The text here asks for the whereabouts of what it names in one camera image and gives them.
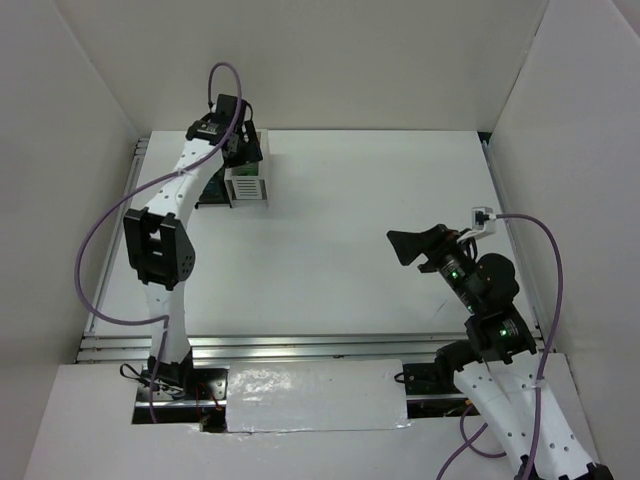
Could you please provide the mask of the green curved lego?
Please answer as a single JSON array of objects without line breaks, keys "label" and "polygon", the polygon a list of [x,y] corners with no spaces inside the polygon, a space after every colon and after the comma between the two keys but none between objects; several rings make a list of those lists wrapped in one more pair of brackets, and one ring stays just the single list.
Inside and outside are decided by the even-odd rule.
[{"label": "green curved lego", "polygon": [[249,163],[234,169],[234,176],[250,176],[255,177],[258,176],[260,172],[260,163]]}]

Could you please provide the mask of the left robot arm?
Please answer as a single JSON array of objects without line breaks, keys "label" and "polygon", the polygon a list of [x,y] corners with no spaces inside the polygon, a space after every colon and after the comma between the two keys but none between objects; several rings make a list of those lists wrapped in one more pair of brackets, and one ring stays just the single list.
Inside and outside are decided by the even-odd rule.
[{"label": "left robot arm", "polygon": [[144,285],[149,315],[160,320],[151,327],[147,360],[156,388],[186,392],[193,384],[185,322],[185,286],[196,262],[189,218],[216,173],[262,160],[252,106],[220,94],[209,113],[187,129],[172,177],[143,207],[124,215],[129,264]]}]

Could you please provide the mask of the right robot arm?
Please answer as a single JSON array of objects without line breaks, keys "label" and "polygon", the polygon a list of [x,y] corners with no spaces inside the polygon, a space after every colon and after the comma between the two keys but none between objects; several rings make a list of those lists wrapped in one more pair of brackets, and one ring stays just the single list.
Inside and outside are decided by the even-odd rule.
[{"label": "right robot arm", "polygon": [[402,265],[424,256],[419,271],[439,273],[470,314],[466,339],[439,349],[429,364],[435,383],[467,397],[515,478],[611,478],[580,444],[545,379],[548,356],[514,304],[520,287],[513,262],[498,253],[478,255],[470,234],[443,224],[387,233]]}]

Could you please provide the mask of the white slotted container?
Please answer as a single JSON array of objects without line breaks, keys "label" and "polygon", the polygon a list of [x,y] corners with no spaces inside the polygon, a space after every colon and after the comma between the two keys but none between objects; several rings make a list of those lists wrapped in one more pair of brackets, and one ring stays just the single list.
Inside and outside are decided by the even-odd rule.
[{"label": "white slotted container", "polygon": [[225,171],[224,181],[231,207],[247,202],[267,202],[270,183],[270,146],[269,131],[257,131],[263,159]]}]

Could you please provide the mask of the black slotted container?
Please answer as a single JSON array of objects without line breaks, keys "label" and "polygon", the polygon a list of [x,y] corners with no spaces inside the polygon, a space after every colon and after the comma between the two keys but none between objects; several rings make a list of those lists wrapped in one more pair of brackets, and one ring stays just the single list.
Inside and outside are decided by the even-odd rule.
[{"label": "black slotted container", "polygon": [[231,206],[231,200],[225,183],[225,169],[216,172],[201,193],[195,208],[212,205]]}]

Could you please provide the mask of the white foil covered panel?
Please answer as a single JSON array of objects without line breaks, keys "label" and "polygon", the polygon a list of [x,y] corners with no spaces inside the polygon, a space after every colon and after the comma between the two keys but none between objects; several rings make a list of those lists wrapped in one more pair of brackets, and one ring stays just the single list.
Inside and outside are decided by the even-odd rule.
[{"label": "white foil covered panel", "polygon": [[237,362],[227,383],[232,433],[377,431],[410,425],[397,359]]}]

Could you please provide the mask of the aluminium right rail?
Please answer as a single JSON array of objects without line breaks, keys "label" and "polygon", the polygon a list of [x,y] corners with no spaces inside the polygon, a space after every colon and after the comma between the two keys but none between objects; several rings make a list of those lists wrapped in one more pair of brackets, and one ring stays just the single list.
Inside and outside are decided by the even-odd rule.
[{"label": "aluminium right rail", "polygon": [[[479,142],[485,157],[487,168],[489,170],[493,187],[496,192],[496,196],[499,204],[499,211],[501,213],[508,213],[509,210],[507,208],[504,188],[503,188],[497,167],[495,166],[493,156],[490,151],[490,140],[491,140],[492,133],[479,131],[477,133],[477,136],[479,138]],[[514,230],[509,220],[503,220],[502,226],[504,227],[508,235],[509,242],[512,248],[514,264],[516,269],[516,277],[519,282],[520,290],[521,290],[521,293],[518,295],[518,300],[517,300],[518,309],[520,310],[523,318],[531,324],[534,330],[536,330],[539,327],[539,324],[537,321],[534,304],[532,303],[530,298],[530,292],[527,286],[526,277],[523,275],[523,270],[522,270],[523,263],[520,256],[519,247],[518,247],[516,238],[514,236]]]}]

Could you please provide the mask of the aluminium rail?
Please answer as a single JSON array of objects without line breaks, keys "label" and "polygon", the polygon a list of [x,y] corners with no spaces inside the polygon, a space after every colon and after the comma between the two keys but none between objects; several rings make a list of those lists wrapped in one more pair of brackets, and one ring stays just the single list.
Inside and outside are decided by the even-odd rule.
[{"label": "aluminium rail", "polygon": [[[487,168],[489,170],[493,187],[496,192],[496,196],[499,204],[499,211],[501,213],[508,213],[509,210],[507,208],[504,188],[503,188],[497,167],[495,166],[493,156],[490,151],[490,140],[491,140],[492,133],[479,131],[477,133],[477,136],[479,138],[479,142],[485,157]],[[503,220],[502,226],[504,227],[508,235],[509,242],[512,248],[514,264],[516,269],[516,277],[519,282],[520,290],[521,290],[521,293],[518,295],[518,300],[517,300],[518,309],[520,310],[523,318],[531,324],[534,330],[536,330],[539,327],[539,324],[537,321],[534,304],[532,303],[530,298],[530,292],[527,286],[526,277],[523,275],[523,270],[522,270],[523,263],[520,256],[519,247],[518,247],[516,238],[514,236],[514,230],[509,220]]]},{"label": "aluminium rail", "polygon": [[[195,336],[190,339],[194,359],[199,362],[223,359],[298,360],[347,357],[428,356],[458,340],[463,333],[359,334],[303,336]],[[143,361],[151,346],[148,337],[86,337],[76,361],[103,363]]]},{"label": "aluminium rail", "polygon": [[[144,157],[148,149],[149,141],[150,141],[149,136],[141,137],[137,140],[135,144],[128,177],[127,177],[124,191],[123,191],[124,194],[127,194],[136,185],[136,182],[139,176],[139,171],[140,171],[140,163],[144,161]],[[120,236],[121,236],[121,233],[120,233],[121,210],[122,210],[122,207],[119,207],[118,210],[115,212],[115,220],[114,220],[114,225],[111,232],[108,250],[106,252],[106,257],[103,263],[103,267],[99,276],[98,283],[96,285],[95,294],[93,297],[93,307],[96,309],[98,309],[101,305],[104,291],[105,291],[106,285],[108,284],[108,276],[114,262],[113,258],[118,250],[118,245],[119,245]]]}]

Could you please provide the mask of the aluminium left rail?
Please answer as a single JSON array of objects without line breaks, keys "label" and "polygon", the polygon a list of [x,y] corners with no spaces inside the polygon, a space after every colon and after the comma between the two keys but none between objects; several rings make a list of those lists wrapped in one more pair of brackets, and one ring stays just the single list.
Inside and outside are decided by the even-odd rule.
[{"label": "aluminium left rail", "polygon": [[[135,144],[128,177],[127,177],[124,191],[123,191],[124,194],[127,194],[136,185],[136,182],[139,176],[139,171],[140,171],[140,163],[144,161],[144,157],[148,149],[149,141],[150,141],[149,136],[141,137],[137,140]],[[101,305],[104,291],[105,291],[106,285],[108,284],[108,276],[114,262],[113,258],[118,250],[118,245],[119,245],[120,236],[121,236],[121,233],[120,233],[121,210],[122,210],[122,207],[119,207],[118,210],[115,212],[115,220],[114,220],[114,225],[111,232],[108,250],[106,252],[106,257],[103,263],[103,267],[99,276],[98,283],[96,285],[95,294],[93,297],[93,307],[96,309],[98,309]]]}]

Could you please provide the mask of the aluminium front rail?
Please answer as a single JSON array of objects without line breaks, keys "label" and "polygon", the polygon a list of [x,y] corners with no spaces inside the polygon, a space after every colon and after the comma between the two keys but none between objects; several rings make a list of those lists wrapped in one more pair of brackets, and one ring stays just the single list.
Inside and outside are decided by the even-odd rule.
[{"label": "aluminium front rail", "polygon": [[[190,339],[194,359],[199,362],[223,359],[298,360],[347,357],[428,356],[458,340],[463,333],[359,334],[303,336],[195,336]],[[151,346],[148,337],[86,337],[76,361],[103,363],[143,361]]]}]

